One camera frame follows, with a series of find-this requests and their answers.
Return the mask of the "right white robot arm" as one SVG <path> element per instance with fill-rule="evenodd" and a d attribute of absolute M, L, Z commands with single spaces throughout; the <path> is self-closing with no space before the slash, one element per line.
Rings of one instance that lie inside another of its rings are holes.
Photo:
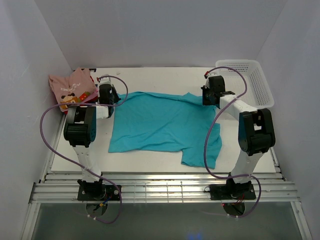
<path fill-rule="evenodd" d="M 222 76 L 210 76 L 202 89 L 202 103 L 216 106 L 238 121 L 238 144 L 240 152 L 235 167 L 224 178 L 225 184 L 209 185 L 211 200 L 254 200 L 253 171 L 261 157 L 275 145 L 271 111 L 257 109 L 236 97 L 225 88 Z"/>

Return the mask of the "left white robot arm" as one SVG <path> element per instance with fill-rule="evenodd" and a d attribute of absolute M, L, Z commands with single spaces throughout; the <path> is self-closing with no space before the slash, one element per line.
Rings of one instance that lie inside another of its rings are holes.
<path fill-rule="evenodd" d="M 97 135 L 97 120 L 108 119 L 114 113 L 113 105 L 121 98 L 114 85 L 108 80 L 98 84 L 98 103 L 106 106 L 70 106 L 67 111 L 63 136 L 75 151 L 81 169 L 82 179 L 77 183 L 80 186 L 80 197 L 89 200 L 100 200 L 106 195 L 106 187 L 99 177 L 102 172 L 93 157 L 91 146 Z"/>

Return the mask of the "teal t-shirt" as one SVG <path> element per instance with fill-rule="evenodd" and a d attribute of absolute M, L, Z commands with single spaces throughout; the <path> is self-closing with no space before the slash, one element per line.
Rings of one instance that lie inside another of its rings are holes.
<path fill-rule="evenodd" d="M 181 152 L 181 164 L 213 169 L 222 149 L 215 106 L 200 96 L 132 92 L 115 108 L 108 151 Z"/>

